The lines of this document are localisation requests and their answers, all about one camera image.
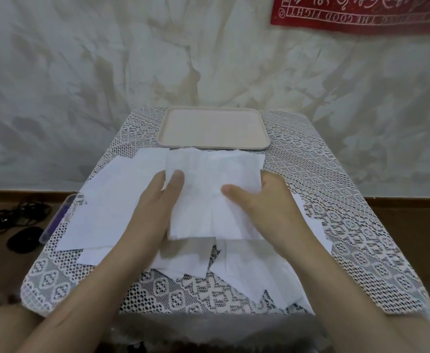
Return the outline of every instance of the left hand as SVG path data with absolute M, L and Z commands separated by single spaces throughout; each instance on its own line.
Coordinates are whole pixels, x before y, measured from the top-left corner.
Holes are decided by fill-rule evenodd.
M 165 237 L 171 212 L 184 186 L 184 173 L 174 171 L 164 191 L 165 171 L 155 174 L 140 196 L 132 219 L 119 241 L 122 247 L 141 249 L 144 261 L 151 263 Z

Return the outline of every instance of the hand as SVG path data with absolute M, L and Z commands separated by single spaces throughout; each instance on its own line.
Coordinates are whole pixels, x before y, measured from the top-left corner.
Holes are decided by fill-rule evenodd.
M 171 212 L 184 186 L 184 173 L 174 171 L 164 191 L 165 171 L 155 174 L 140 196 L 119 244 L 135 250 L 141 248 L 144 260 L 151 262 L 165 237 Z
M 281 256 L 285 256 L 286 246 L 300 236 L 315 240 L 283 177 L 263 170 L 260 177 L 259 193 L 249 193 L 234 184 L 225 184 L 221 191 L 247 213 L 259 233 Z

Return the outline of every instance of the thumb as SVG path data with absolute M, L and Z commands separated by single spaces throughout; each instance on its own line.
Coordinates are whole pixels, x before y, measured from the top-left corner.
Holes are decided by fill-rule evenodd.
M 160 201 L 163 201 L 165 207 L 168 208 L 169 211 L 172 210 L 174 204 L 176 204 L 177 199 L 179 198 L 179 195 L 181 194 L 181 191 L 183 190 L 184 178 L 184 172 L 179 169 L 174 171 L 169 183 L 166 186 L 166 189 L 159 199 Z
M 244 212 L 248 212 L 252 207 L 254 195 L 234 184 L 224 184 L 221 192 L 231 201 L 239 205 Z

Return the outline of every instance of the white wall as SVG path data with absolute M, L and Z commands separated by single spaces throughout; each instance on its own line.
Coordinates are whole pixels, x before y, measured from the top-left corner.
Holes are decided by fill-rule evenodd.
M 302 112 L 365 196 L 430 196 L 430 36 L 270 26 L 272 0 L 0 0 L 0 188 L 79 189 L 139 106 Z

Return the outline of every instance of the plastic tray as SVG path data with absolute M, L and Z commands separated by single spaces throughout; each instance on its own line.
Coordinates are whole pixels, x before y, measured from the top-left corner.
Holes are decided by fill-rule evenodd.
M 262 150 L 270 145 L 259 112 L 242 108 L 172 107 L 159 129 L 162 147 Z

